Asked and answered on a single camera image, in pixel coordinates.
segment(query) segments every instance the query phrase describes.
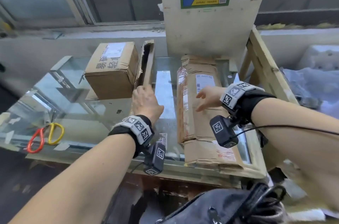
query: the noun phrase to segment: yellow scissors handle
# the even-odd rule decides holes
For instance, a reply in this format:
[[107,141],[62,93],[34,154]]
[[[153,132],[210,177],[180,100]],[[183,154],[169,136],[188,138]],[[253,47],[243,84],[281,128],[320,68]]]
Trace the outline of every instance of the yellow scissors handle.
[[[60,125],[59,123],[54,123],[54,122],[50,123],[49,126],[50,126],[50,131],[49,131],[49,136],[48,136],[48,143],[49,143],[50,145],[56,145],[56,144],[62,139],[63,134],[64,134],[64,132],[65,132],[65,129],[64,129],[64,127],[63,127],[62,125]],[[59,136],[59,138],[58,138],[57,140],[55,140],[55,141],[52,142],[52,139],[53,139],[53,133],[54,133],[54,128],[55,128],[55,126],[58,126],[58,127],[61,128],[61,135]]]

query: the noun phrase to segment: scissors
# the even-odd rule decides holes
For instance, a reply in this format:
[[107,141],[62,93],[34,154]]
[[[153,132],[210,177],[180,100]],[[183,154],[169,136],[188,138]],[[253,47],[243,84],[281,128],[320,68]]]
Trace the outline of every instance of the scissors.
[[[55,110],[51,110],[50,113],[47,113],[45,115],[45,126],[42,127],[42,128],[38,128],[36,130],[36,132],[34,133],[34,135],[32,136],[32,138],[30,139],[30,141],[28,142],[28,144],[27,144],[27,152],[28,153],[38,153],[38,152],[40,152],[42,150],[42,148],[44,146],[44,143],[45,143],[44,131],[45,131],[45,129],[48,126],[50,126],[49,135],[48,135],[48,144],[49,145],[56,145],[62,139],[62,137],[64,135],[64,132],[65,132],[65,129],[64,129],[64,127],[61,124],[53,122],[54,115],[55,115]],[[54,134],[54,129],[55,129],[56,126],[61,128],[61,135],[58,137],[57,140],[52,141],[53,134]],[[40,145],[39,145],[38,149],[32,150],[33,140],[38,135],[40,137]]]

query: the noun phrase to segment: red scissors handle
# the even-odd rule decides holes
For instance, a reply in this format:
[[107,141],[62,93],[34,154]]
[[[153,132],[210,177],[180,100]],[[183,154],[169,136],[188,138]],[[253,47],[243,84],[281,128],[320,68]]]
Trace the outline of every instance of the red scissors handle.
[[[38,153],[38,152],[40,152],[40,151],[42,150],[43,145],[44,145],[44,143],[45,143],[45,138],[43,137],[43,130],[44,130],[44,128],[39,128],[39,129],[37,129],[37,131],[34,133],[34,135],[32,136],[32,138],[31,138],[30,141],[28,142],[28,144],[27,144],[27,151],[28,151],[29,153]],[[37,137],[37,135],[40,136],[40,145],[39,145],[38,149],[32,151],[31,147],[32,147],[32,144],[33,144],[33,140],[34,140],[34,138]]]

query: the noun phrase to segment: black bag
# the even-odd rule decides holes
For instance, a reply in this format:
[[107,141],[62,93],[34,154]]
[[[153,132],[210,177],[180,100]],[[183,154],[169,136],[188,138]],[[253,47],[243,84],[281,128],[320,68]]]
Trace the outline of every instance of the black bag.
[[[278,197],[274,190],[282,190]],[[282,186],[255,184],[251,190],[214,189],[201,193],[156,224],[279,224],[286,212]]]

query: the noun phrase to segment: hand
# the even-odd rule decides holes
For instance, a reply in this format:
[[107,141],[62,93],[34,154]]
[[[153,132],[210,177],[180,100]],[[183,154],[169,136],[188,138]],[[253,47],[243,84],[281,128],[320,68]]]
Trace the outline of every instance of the hand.
[[164,106],[158,104],[150,85],[138,86],[132,95],[132,110],[134,115],[144,115],[150,119],[152,126],[164,111]]
[[211,87],[206,86],[200,90],[197,94],[197,98],[201,98],[199,106],[196,111],[202,111],[210,107],[220,107],[222,102],[220,101],[220,97],[225,92],[224,87]]

